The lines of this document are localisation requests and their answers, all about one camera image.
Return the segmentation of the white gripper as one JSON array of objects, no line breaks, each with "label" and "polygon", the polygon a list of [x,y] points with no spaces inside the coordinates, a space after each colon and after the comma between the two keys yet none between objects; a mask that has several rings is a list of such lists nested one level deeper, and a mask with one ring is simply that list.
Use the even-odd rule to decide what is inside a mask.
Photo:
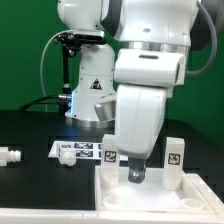
[{"label": "white gripper", "polygon": [[160,133],[167,91],[134,85],[120,85],[117,90],[115,143],[128,157],[128,180],[140,184],[145,179],[146,161]]}]

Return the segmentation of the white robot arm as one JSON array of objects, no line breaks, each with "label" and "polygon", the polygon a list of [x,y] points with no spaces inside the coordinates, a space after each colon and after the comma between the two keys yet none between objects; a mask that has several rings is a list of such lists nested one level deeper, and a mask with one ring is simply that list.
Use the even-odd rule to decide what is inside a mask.
[{"label": "white robot arm", "polygon": [[100,46],[104,33],[122,44],[118,57],[83,55],[85,92],[94,78],[113,77],[115,146],[128,156],[131,182],[145,179],[146,160],[160,133],[166,100],[184,83],[189,48],[205,45],[204,34],[192,29],[203,16],[217,51],[217,31],[201,0],[58,0],[60,19],[73,42]]}]

